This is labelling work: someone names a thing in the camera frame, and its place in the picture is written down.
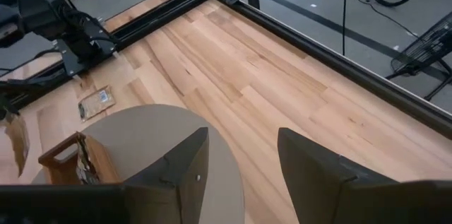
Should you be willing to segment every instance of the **brown paper packet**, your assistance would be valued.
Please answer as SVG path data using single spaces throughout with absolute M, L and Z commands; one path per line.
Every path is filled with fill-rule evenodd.
M 82 121 L 86 121 L 115 104 L 112 89 L 109 86 L 96 91 L 78 103 Z
M 5 118 L 0 121 L 0 126 L 6 127 L 5 133 L 11 140 L 14 158 L 19 169 L 19 177 L 22 175 L 25 161 L 28 157 L 28 151 L 30 150 L 25 121 L 21 116 L 7 112 Z

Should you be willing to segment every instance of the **cardboard piece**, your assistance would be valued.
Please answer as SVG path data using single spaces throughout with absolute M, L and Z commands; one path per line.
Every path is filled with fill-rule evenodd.
M 77 167 L 76 173 L 82 184 L 100 184 L 94 165 L 91 163 L 90 154 L 85 144 L 84 135 L 77 139 Z
M 27 127 L 25 121 L 20 115 L 6 111 L 5 117 L 0 121 L 0 127 L 6 128 L 5 134 L 10 138 L 13 146 L 14 159 L 18 166 L 18 177 L 22 175 L 25 161 L 30 150 L 30 141 L 28 140 Z

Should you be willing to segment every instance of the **round tan board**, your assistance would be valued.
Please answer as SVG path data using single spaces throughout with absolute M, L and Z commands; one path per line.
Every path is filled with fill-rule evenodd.
M 169 105 L 144 105 L 111 114 L 82 133 L 108 149 L 120 177 L 127 179 L 203 126 L 209 129 L 209 168 L 199 223 L 244 223 L 237 163 L 218 131 L 197 114 Z M 42 180 L 42 171 L 33 183 L 38 180 Z

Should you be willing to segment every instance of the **wire rack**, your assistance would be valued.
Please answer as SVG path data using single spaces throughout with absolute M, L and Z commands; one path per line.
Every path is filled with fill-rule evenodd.
M 452 51 L 452 12 L 391 61 L 394 71 L 410 75 L 440 60 Z

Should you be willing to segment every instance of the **wood grain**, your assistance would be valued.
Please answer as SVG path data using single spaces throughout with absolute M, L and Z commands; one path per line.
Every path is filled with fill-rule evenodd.
M 107 26 L 160 1 L 134 6 Z M 81 123 L 77 101 L 107 84 L 117 104 Z M 215 0 L 22 113 L 34 146 L 48 149 L 97 119 L 151 103 L 187 108 L 221 133 L 242 173 L 247 223 L 297 222 L 278 160 L 281 126 L 398 181 L 452 179 L 452 141 Z M 39 166 L 30 161 L 27 169 Z

